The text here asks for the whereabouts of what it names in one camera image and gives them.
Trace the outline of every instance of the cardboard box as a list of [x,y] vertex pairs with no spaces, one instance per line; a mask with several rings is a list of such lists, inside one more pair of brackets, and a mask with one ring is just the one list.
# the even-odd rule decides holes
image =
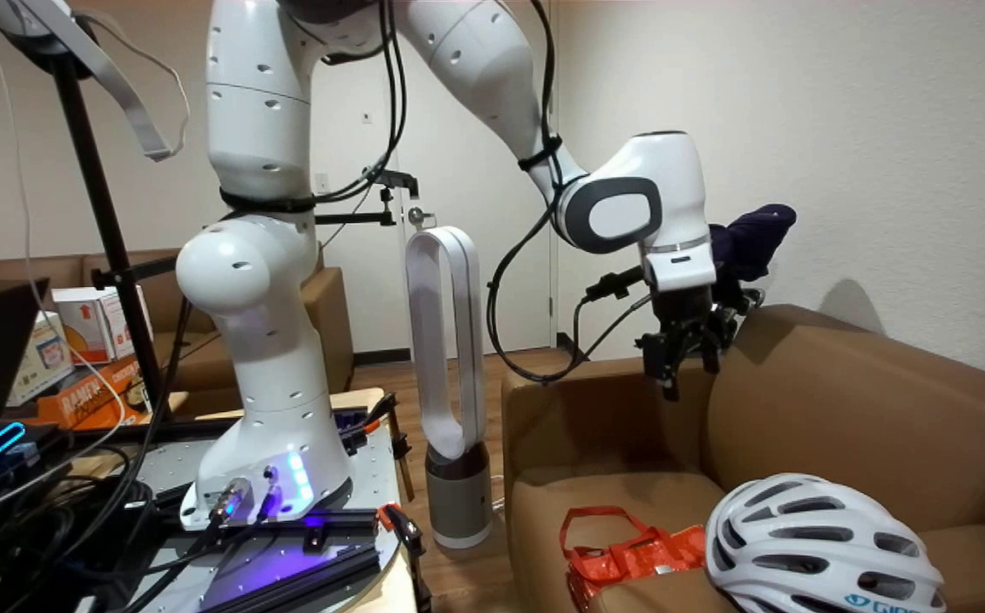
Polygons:
[[[153,336],[148,306],[140,286],[137,286],[137,294],[140,295],[140,305],[148,321],[148,334]],[[53,303],[60,312],[60,321],[65,327],[68,344],[84,360],[91,364],[107,364],[133,353],[133,339],[129,337],[122,303],[118,301],[117,290],[114,288],[54,289]],[[72,356],[72,363],[83,362]]]
[[[140,365],[135,356],[98,368],[102,379],[107,380],[125,403],[123,424],[133,424],[151,410],[146,402]],[[71,377],[63,380],[59,391],[37,400],[37,416],[22,420],[29,423],[56,423],[73,430],[110,428],[117,423],[121,411],[110,389],[99,377],[86,368],[76,369]]]
[[47,311],[44,317],[39,313],[34,319],[34,330],[22,354],[7,406],[20,406],[71,373],[72,353],[68,352],[60,315]]

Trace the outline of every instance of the purple cloth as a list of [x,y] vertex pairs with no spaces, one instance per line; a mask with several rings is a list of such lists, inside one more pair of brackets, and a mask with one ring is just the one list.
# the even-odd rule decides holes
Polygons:
[[729,226],[710,225],[711,256],[720,275],[752,282],[768,274],[776,248],[795,225],[795,209],[785,204],[766,204],[738,217]]

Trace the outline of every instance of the black pole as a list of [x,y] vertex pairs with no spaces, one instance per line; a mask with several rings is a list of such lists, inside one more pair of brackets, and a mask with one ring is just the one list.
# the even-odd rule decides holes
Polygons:
[[60,94],[60,105],[65,110],[68,133],[72,136],[72,147],[76,150],[83,184],[87,187],[88,198],[91,199],[91,209],[94,211],[95,224],[99,226],[106,260],[114,276],[117,298],[122,302],[125,323],[133,337],[140,375],[145,380],[145,389],[152,407],[157,408],[162,403],[158,396],[162,376],[155,358],[155,348],[148,334],[145,311],[137,295],[137,283],[131,272],[122,228],[117,223],[117,212],[114,210],[113,199],[110,198],[110,186],[106,184],[106,172],[102,169],[99,147],[94,142],[87,106],[83,102],[83,92],[76,73],[76,59],[71,54],[59,54],[49,58],[49,67],[57,84],[57,94]]

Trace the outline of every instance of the white helmet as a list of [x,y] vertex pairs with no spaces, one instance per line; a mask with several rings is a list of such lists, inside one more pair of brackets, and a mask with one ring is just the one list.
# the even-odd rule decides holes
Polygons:
[[746,613],[940,613],[942,574],[882,505],[809,474],[727,494],[707,520],[707,575]]

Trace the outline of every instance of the orange plastic bag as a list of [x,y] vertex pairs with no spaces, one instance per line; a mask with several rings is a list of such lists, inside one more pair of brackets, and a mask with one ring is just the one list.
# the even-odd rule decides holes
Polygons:
[[[639,530],[639,536],[609,548],[567,548],[567,529],[571,520],[590,516],[624,517]],[[578,610],[586,610],[594,594],[606,586],[640,577],[693,570],[705,563],[703,527],[693,526],[671,535],[661,528],[644,526],[643,521],[618,506],[569,509],[559,540],[564,559],[569,562],[567,587]]]

